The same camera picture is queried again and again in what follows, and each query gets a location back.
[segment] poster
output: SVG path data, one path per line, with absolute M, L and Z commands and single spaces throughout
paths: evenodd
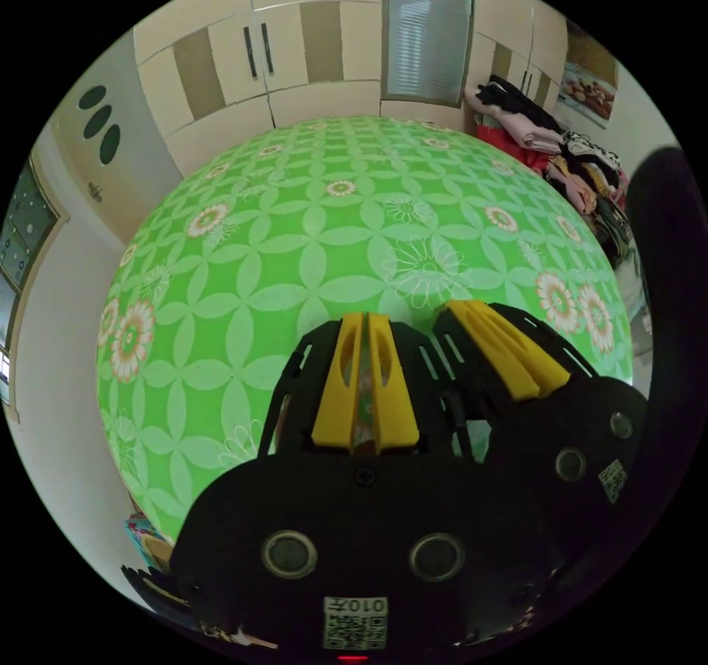
M 576 24 L 568 22 L 568 57 L 560 101 L 607 128 L 617 95 L 617 62 Z

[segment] yellow plastic part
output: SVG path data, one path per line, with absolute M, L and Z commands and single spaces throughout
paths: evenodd
M 369 314 L 369 350 L 376 453 L 414 447 L 420 432 L 388 316 Z
M 342 317 L 312 432 L 316 446 L 352 451 L 363 333 L 363 313 L 348 313 Z
M 517 402 L 547 397 L 570 379 L 570 374 L 537 343 L 484 302 L 453 301 L 447 307 Z

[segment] qr code sticker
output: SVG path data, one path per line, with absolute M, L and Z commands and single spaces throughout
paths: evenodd
M 324 647 L 329 650 L 383 650 L 387 599 L 324 600 Z
M 605 489 L 609 501 L 614 505 L 620 496 L 620 491 L 627 482 L 627 473 L 620 464 L 619 459 L 615 459 L 598 478 Z

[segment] window blinds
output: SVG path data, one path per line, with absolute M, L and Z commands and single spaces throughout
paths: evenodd
M 456 105 L 472 0 L 389 0 L 386 94 Z

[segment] wall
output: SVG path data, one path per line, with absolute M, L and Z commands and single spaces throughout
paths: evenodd
M 46 128 L 33 155 L 51 180 L 56 169 L 48 135 Z M 131 502 L 104 438 L 95 389 L 96 331 L 122 246 L 91 218 L 79 191 L 59 186 L 52 192 L 71 218 L 27 297 L 15 350 L 21 423 L 8 423 L 58 527 L 110 585 L 143 605 L 120 571 L 142 561 L 123 529 Z
M 652 151 L 661 146 L 675 145 L 677 141 L 646 90 L 621 63 L 617 66 L 617 98 L 607 129 L 598 127 L 560 100 L 555 116 L 561 124 L 587 134 L 595 144 L 617 153 L 625 173 L 631 177 Z

